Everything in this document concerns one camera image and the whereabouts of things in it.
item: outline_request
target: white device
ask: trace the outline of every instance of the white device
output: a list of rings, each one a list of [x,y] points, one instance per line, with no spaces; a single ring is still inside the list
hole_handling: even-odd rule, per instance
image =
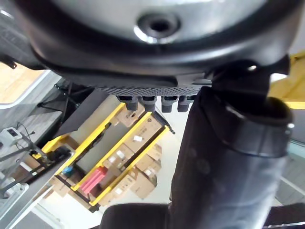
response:
[[[11,147],[20,139],[22,139],[22,135],[14,127],[3,129],[0,132],[0,145],[3,147]]]

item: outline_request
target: yellow metal frame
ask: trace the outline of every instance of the yellow metal frame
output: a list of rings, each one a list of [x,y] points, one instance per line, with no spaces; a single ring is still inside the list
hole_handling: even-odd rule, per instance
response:
[[[65,167],[71,165],[75,159],[78,158],[79,155],[93,142],[96,137],[105,129],[106,125],[110,122],[111,119],[125,106],[124,103],[120,103],[114,111],[111,112],[110,115],[80,144],[79,147],[75,150],[74,154],[68,161],[66,161],[56,172],[58,175]]]
[[[128,172],[142,159],[143,156],[169,131],[167,126],[164,126],[163,131],[131,162],[131,164],[94,200],[89,202],[91,206],[95,206],[107,193],[109,193],[127,174]]]
[[[49,153],[50,151],[53,150],[53,147],[61,140],[63,140],[64,138],[66,138],[68,135],[61,135],[61,136],[58,136],[57,138],[47,142],[47,144],[44,145],[44,147],[41,149],[44,153]],[[41,158],[41,155],[40,154],[33,154],[32,155],[33,158],[35,159],[39,159]]]
[[[268,96],[283,100],[292,109],[305,109],[305,52],[290,56],[290,76],[270,85]]]
[[[76,191],[80,188],[80,186],[91,176],[91,174],[100,166],[102,166],[103,162],[110,157],[110,155],[117,149],[119,146],[151,115],[151,112],[147,112],[128,132],[124,135],[124,137],[108,151],[105,156],[99,160],[99,162],[90,170],[90,172],[75,186],[71,187],[73,191]]]

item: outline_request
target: black tube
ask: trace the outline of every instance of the black tube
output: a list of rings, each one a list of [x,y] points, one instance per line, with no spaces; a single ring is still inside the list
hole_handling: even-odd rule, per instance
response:
[[[285,166],[292,116],[273,98],[254,115],[224,99],[204,87],[191,108],[172,181],[170,229],[264,225]]]

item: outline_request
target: white label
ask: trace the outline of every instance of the white label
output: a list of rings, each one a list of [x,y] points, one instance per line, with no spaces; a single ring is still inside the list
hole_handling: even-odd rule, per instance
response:
[[[109,158],[110,163],[113,163],[113,162],[115,161],[115,159],[116,159],[116,158],[115,158],[114,156],[110,157],[110,158]]]
[[[123,153],[121,150],[119,150],[118,152],[116,152],[116,155],[119,156],[121,159],[124,159],[124,158],[125,158],[125,155],[124,155],[124,153]]]
[[[137,141],[137,142],[141,142],[143,140],[143,138],[141,136],[137,136],[137,135],[135,135],[133,137],[133,139],[134,139],[134,141]]]
[[[120,188],[117,188],[117,189],[115,190],[115,193],[118,194],[118,195],[120,195],[122,192],[123,192],[123,190],[120,189]]]
[[[152,172],[151,172],[149,169],[147,169],[147,170],[145,171],[145,173],[146,173],[146,175],[148,175],[148,176],[150,176],[150,175],[152,174]]]

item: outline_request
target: ventilation grille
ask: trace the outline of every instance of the ventilation grille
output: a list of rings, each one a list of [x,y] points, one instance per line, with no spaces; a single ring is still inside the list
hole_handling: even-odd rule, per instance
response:
[[[192,87],[165,87],[165,88],[103,88],[103,91],[113,95],[123,96],[180,96],[196,95],[202,85]]]

